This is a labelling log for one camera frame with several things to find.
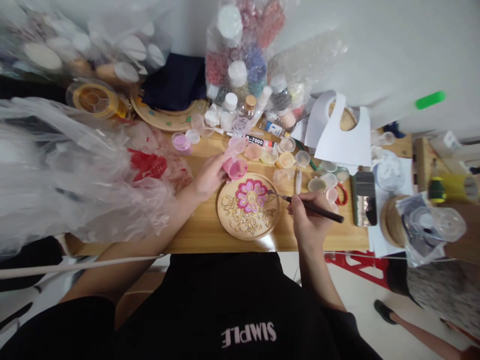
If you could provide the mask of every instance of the white wall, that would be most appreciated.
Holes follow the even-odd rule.
[[[54,0],[86,24],[115,0]],[[175,0],[173,51],[202,56],[206,28],[217,0]],[[285,49],[328,29],[341,27],[346,56],[325,74],[316,91],[336,89],[351,105],[394,99],[404,113],[415,99],[444,90],[447,99],[401,122],[408,132],[453,130],[460,138],[480,136],[480,2],[477,0],[301,0],[278,37]]]

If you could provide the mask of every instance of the painted flower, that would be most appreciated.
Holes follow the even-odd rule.
[[[269,199],[268,189],[260,180],[247,179],[238,185],[235,193],[238,208],[246,214],[258,214]]]

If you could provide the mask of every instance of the black shoe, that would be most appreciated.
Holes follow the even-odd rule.
[[[390,314],[394,311],[391,308],[387,307],[383,302],[381,302],[380,300],[375,300],[375,302],[373,303],[373,307],[375,308],[376,312],[380,314],[381,318],[387,323],[392,325],[397,324],[390,318]]]

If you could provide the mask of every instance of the phone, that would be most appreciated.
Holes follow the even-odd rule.
[[[375,176],[371,171],[359,171],[351,182],[353,221],[358,227],[375,226],[378,223]]]

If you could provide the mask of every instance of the red chair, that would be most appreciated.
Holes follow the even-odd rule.
[[[351,259],[359,263],[355,265],[350,265],[347,262],[347,257],[350,257]],[[371,281],[372,283],[375,283],[377,285],[380,285],[381,287],[384,287],[385,289],[390,290],[389,286],[387,285],[387,268],[389,267],[389,260],[375,258],[374,252],[342,251],[341,253],[326,253],[325,260],[327,263],[335,264],[355,275],[358,275],[359,277],[362,277],[368,281]],[[383,273],[383,277],[378,278],[362,271],[362,269],[366,268],[376,268],[381,270]]]

